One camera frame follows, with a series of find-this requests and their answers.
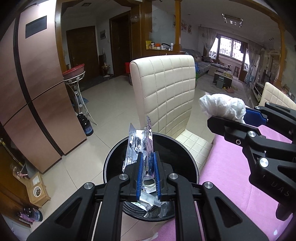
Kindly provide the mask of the cream chair at left side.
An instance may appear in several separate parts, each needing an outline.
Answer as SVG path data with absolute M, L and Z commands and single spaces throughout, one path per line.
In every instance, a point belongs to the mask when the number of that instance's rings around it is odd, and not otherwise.
M 197 118 L 198 98 L 195 61 L 191 55 L 144 57 L 129 64 L 135 104 L 141 128 L 150 118 L 152 130 L 172 137 L 185 146 L 197 167 L 204 168 L 214 135 L 202 137 L 207 130 L 206 116 Z

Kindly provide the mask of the pink floral tablecloth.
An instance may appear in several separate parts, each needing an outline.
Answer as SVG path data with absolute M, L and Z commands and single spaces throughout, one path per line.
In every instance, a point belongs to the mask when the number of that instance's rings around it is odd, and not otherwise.
M 176 217 L 152 240 L 295 240 L 295 213 L 276 218 L 278 202 L 252 185 L 243 146 L 216 135 L 200 183 L 167 174 Z

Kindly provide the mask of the white tissue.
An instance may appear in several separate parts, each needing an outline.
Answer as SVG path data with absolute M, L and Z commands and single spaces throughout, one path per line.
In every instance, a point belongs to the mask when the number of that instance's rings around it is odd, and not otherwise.
M 242 99 L 226 94 L 206 94 L 199 98 L 201 110 L 209 118 L 212 116 L 245 123 L 246 105 Z

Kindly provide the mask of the cream chair far middle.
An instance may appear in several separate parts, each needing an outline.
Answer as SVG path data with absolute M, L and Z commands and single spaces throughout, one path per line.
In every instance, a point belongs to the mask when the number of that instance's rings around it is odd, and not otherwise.
M 264 85 L 259 106 L 264 106 L 266 102 L 296 110 L 296 103 L 294 103 L 288 96 L 286 96 L 282 91 L 269 82 L 266 82 Z

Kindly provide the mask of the dark glass jar on floor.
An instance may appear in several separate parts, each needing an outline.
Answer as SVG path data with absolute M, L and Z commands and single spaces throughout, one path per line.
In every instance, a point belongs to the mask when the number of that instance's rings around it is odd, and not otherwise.
M 78 114 L 77 116 L 79 123 L 81 124 L 85 134 L 87 137 L 91 136 L 93 134 L 93 128 L 92 125 L 90 123 L 90 121 L 88 120 L 88 118 L 86 118 L 86 116 L 84 114 Z

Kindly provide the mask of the ceiling light fixture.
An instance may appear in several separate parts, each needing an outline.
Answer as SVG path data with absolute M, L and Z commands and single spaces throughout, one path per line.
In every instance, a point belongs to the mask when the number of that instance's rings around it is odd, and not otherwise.
M 222 17 L 223 17 L 223 20 L 226 24 L 231 24 L 231 25 L 237 26 L 239 28 L 242 27 L 242 23 L 243 23 L 242 18 L 237 18 L 235 16 L 227 15 L 224 13 L 222 13 Z

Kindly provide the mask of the rose gold refrigerator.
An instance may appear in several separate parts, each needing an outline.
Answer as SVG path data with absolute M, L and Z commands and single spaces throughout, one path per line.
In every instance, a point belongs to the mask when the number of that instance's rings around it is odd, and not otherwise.
M 62 76 L 55 13 L 55 1 L 21 1 L 1 24 L 1 126 L 40 172 L 86 140 Z

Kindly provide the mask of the white metal basin stand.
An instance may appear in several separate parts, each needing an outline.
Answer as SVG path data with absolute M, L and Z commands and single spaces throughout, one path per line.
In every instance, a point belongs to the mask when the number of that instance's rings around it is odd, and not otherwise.
M 85 71 L 83 71 L 79 75 L 76 75 L 72 78 L 64 79 L 64 83 L 68 85 L 71 88 L 72 92 L 74 93 L 75 100 L 78 106 L 78 114 L 81 114 L 81 113 L 85 114 L 87 118 L 90 118 L 90 121 L 93 124 L 97 125 L 96 121 L 94 120 L 89 110 L 87 109 L 87 106 L 84 102 L 84 99 L 80 91 L 79 81 L 82 80 L 84 76 L 85 76 Z

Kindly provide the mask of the cream chair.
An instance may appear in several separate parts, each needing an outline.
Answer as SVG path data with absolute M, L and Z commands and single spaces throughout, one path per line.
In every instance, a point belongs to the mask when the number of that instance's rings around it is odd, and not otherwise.
M 185 146 L 197 167 L 204 168 L 214 135 L 202 137 L 207 130 L 206 116 L 197 118 L 198 98 L 195 61 L 191 55 L 144 57 L 129 64 L 135 104 L 141 128 L 150 118 L 152 130 L 172 137 Z
M 266 82 L 264 85 L 259 106 L 264 106 L 266 102 L 296 110 L 296 103 L 294 103 L 288 96 L 286 96 L 282 91 L 269 82 Z

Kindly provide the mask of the grey sofa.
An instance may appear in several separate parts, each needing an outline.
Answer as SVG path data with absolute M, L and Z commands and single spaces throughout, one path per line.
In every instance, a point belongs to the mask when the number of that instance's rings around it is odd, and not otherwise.
M 188 55 L 191 55 L 194 57 L 196 74 L 198 76 L 202 76 L 205 73 L 207 73 L 210 70 L 210 67 L 214 67 L 214 68 L 223 70 L 224 66 L 222 66 L 220 64 L 203 61 L 203 57 L 202 57 L 201 53 L 196 50 L 183 48 L 182 51 L 185 52 L 185 54 L 188 54 Z

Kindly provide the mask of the red basin on stand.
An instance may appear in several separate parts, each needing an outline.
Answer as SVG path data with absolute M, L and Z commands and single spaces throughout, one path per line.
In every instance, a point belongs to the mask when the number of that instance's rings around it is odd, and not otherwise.
M 63 78 L 66 80 L 82 74 L 84 72 L 84 67 L 85 67 L 85 64 L 80 64 L 63 72 L 62 73 Z

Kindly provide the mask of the wooden pet feeder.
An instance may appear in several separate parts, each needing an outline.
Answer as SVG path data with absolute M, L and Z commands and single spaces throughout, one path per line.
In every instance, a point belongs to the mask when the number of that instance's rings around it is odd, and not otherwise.
M 42 208 L 47 201 L 51 200 L 40 172 L 36 172 L 30 178 L 27 173 L 22 173 L 22 170 L 17 166 L 13 166 L 12 171 L 13 176 L 26 187 L 31 204 L 38 208 Z

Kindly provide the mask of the coffee table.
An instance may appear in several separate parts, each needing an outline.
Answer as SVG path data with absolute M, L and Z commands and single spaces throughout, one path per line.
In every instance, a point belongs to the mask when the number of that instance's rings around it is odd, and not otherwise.
M 230 88 L 232 86 L 232 81 L 233 81 L 233 78 L 231 76 L 227 76 L 222 72 L 217 72 L 217 71 L 214 73 L 213 83 L 218 88 L 223 88 L 223 87 Z

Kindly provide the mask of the silver foil blister pack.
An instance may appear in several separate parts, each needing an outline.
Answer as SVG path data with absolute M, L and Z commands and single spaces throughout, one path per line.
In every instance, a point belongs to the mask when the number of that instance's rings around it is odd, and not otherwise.
M 146 116 L 146 120 L 147 125 L 143 130 L 136 129 L 132 124 L 129 126 L 127 149 L 122 166 L 123 172 L 126 166 L 134 164 L 137 161 L 139 152 L 142 152 L 144 155 L 144 173 L 151 175 L 154 171 L 152 124 L 149 116 Z

